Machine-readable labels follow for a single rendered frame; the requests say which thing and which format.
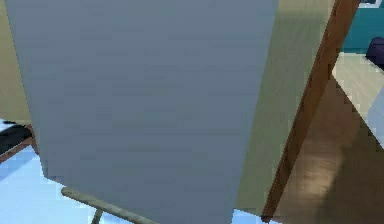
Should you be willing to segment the grey room door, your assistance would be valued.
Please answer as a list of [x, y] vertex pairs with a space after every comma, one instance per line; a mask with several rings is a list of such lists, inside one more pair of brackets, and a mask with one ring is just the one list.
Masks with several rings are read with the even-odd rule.
[[231, 224], [278, 0], [5, 0], [45, 177]]

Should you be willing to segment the tan round bar stand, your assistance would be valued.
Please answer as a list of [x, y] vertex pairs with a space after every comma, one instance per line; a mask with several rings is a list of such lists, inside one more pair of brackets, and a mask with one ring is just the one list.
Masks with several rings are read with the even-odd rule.
[[133, 224], [159, 224], [151, 219], [145, 218], [128, 210], [124, 210], [118, 206], [102, 201], [94, 196], [79, 192], [69, 187], [63, 187], [61, 194], [65, 197], [73, 199], [96, 209], [91, 224], [99, 224], [104, 212], [123, 220], [132, 222]]

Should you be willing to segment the black flat object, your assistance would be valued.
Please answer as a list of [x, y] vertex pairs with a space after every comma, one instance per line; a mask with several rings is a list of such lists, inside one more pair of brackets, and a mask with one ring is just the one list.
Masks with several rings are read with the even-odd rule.
[[0, 155], [32, 136], [31, 131], [23, 125], [11, 121], [0, 123]]

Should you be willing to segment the dark purple cushion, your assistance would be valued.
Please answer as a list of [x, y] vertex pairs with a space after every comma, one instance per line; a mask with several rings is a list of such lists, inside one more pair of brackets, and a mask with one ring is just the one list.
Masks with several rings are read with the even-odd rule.
[[367, 49], [365, 57], [384, 70], [384, 38], [374, 37]]

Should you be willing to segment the white framed picture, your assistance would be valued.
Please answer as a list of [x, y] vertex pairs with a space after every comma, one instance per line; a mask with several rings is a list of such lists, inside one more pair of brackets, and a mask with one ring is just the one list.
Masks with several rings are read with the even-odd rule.
[[360, 0], [359, 8], [380, 8], [384, 0]]

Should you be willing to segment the brown wooden door frame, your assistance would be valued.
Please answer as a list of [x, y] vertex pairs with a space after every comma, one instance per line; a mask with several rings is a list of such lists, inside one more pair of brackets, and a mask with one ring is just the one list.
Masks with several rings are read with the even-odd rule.
[[264, 205], [261, 220], [265, 223], [271, 221], [278, 208], [359, 4], [360, 0], [335, 0]]

